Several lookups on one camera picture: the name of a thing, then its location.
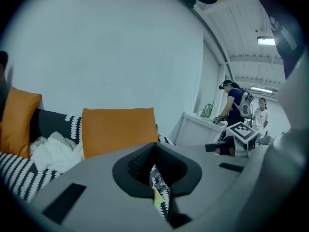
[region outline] white wall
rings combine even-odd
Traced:
[[[218,76],[219,64],[214,58],[212,52],[204,44],[203,68],[197,95],[197,102],[194,108],[195,113],[198,113],[208,103],[213,105],[216,91],[218,89]]]
[[[28,0],[0,48],[9,83],[41,93],[41,108],[154,107],[169,135],[195,106],[202,30],[177,0]]]
[[[227,93],[223,89],[221,90],[221,92],[223,93],[223,96],[222,96],[222,102],[221,102],[219,115],[221,114],[221,112],[225,108],[226,102],[227,102]]]
[[[212,106],[212,112],[210,118],[215,118],[220,115],[221,113],[221,105],[222,105],[222,99],[223,99],[223,92],[219,89],[219,85],[222,84],[222,82],[225,80],[225,71],[226,71],[226,65],[221,64],[219,66],[219,76],[218,76],[218,82],[217,82],[217,91],[216,96],[213,102]]]
[[[263,134],[265,134],[266,131],[269,131],[269,135],[272,137],[281,136],[282,132],[287,132],[291,128],[288,118],[278,102],[270,101],[267,97],[265,98],[269,112],[269,123],[263,130]],[[260,97],[255,97],[252,101],[253,111],[259,107],[259,99]]]

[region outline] ceiling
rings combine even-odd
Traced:
[[[222,64],[227,64],[232,73],[232,77],[229,74],[226,77],[244,89],[254,86],[273,90],[270,96],[274,96],[285,82],[283,61],[275,46],[257,43],[258,36],[272,36],[268,16],[259,1],[220,0],[215,4],[197,1],[195,10],[225,53],[227,62]]]

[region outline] white counter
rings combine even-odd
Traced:
[[[226,126],[227,122],[215,125],[210,118],[200,118],[195,113],[184,112],[175,143],[179,146],[212,144],[218,141]]]

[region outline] person's hand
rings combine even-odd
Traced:
[[[221,117],[221,116],[218,116],[218,117],[214,118],[212,122],[213,122],[214,124],[218,125],[218,124],[221,122],[221,120],[222,120],[222,117]]]

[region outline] ceiling fixture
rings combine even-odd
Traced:
[[[262,45],[276,45],[273,37],[257,37],[257,43]]]
[[[271,90],[267,90],[267,89],[263,89],[263,88],[259,88],[259,87],[251,87],[251,89],[266,92],[266,93],[272,93]]]

